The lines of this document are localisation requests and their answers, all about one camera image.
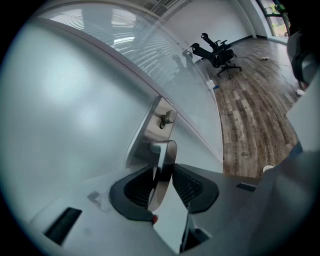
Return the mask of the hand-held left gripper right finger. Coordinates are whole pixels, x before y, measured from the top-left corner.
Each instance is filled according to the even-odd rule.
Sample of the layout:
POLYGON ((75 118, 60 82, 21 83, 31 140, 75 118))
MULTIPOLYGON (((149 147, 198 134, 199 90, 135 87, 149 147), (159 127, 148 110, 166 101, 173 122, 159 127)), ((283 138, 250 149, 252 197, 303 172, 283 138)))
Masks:
POLYGON ((259 178, 174 164, 172 184, 187 209, 179 251, 188 251, 217 234, 245 205, 259 178))

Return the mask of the blue jeans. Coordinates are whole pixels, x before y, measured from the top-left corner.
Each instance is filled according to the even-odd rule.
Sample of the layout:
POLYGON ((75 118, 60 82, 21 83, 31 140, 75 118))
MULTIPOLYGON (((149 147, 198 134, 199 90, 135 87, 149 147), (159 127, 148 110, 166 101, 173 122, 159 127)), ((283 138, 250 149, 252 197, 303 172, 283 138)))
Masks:
POLYGON ((291 149, 290 153, 289 153, 289 157, 293 158, 295 156, 298 156, 299 154, 301 154, 303 152, 303 148, 301 146, 300 141, 297 142, 297 144, 291 149))

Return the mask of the window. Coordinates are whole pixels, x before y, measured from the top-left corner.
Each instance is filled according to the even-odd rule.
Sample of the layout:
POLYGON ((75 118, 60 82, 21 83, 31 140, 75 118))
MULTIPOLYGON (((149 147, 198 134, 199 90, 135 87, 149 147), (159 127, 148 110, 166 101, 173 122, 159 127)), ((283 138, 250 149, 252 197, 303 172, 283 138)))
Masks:
POLYGON ((256 0, 269 25, 272 36, 287 39, 289 37, 288 17, 279 0, 256 0))

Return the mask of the metal door lever handle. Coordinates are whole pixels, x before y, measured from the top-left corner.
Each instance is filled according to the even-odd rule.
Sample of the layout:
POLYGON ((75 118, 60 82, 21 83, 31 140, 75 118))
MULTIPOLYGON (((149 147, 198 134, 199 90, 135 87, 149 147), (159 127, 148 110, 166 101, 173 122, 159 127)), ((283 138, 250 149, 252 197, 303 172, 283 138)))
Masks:
POLYGON ((126 167, 152 165, 152 189, 147 209, 157 210, 166 195, 178 146, 170 140, 177 110, 157 96, 142 119, 126 153, 126 167))

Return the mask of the black office chair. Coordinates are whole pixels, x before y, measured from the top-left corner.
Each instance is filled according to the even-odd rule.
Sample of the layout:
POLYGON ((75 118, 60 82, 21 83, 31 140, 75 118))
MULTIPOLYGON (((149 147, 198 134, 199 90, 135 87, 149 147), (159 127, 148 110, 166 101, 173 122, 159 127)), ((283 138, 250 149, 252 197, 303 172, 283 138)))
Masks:
POLYGON ((202 33, 201 38, 211 46, 213 53, 218 53, 220 51, 226 51, 232 46, 231 44, 226 44, 227 40, 224 40, 224 41, 217 40, 217 41, 213 42, 209 38, 207 33, 202 33))
POLYGON ((220 77, 220 74, 227 71, 228 78, 231 78, 230 70, 231 69, 239 69, 241 72, 243 69, 240 66, 236 66, 235 64, 232 65, 231 59, 236 57, 234 51, 232 49, 221 49, 214 52, 209 52, 204 48, 200 47, 198 43, 193 43, 191 45, 192 53, 196 56, 202 57, 203 59, 207 59, 211 65, 218 69, 221 68, 221 71, 217 73, 217 76, 220 77))

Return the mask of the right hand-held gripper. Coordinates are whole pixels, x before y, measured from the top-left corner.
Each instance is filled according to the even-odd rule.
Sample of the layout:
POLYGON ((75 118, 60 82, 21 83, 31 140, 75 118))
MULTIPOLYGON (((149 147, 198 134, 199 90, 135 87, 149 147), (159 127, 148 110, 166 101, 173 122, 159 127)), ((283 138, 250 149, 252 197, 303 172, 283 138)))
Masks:
POLYGON ((299 226, 320 203, 320 71, 304 96, 288 112, 302 153, 287 157, 263 174, 270 193, 262 222, 270 226, 299 226))

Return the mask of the frosted glass door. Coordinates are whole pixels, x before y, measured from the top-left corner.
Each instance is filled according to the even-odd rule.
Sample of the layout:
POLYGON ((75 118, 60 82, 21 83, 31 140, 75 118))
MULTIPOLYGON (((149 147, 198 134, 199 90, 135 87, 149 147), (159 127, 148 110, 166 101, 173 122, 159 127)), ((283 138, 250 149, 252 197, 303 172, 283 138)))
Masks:
POLYGON ((0 190, 13 216, 31 226, 38 188, 52 196, 127 169, 127 150, 155 98, 99 50, 26 24, 0 68, 0 190))

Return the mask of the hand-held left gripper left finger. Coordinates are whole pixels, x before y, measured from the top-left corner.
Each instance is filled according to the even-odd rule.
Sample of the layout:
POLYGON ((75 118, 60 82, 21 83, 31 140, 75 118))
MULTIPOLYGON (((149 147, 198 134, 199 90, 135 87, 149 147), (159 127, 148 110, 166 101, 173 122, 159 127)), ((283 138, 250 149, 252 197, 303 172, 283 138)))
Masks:
POLYGON ((111 205, 109 191, 118 180, 142 169, 133 165, 87 179, 65 192, 45 194, 39 187, 29 198, 32 240, 46 255, 174 255, 150 222, 129 220, 111 205), (61 245, 45 231, 67 208, 81 210, 61 245))

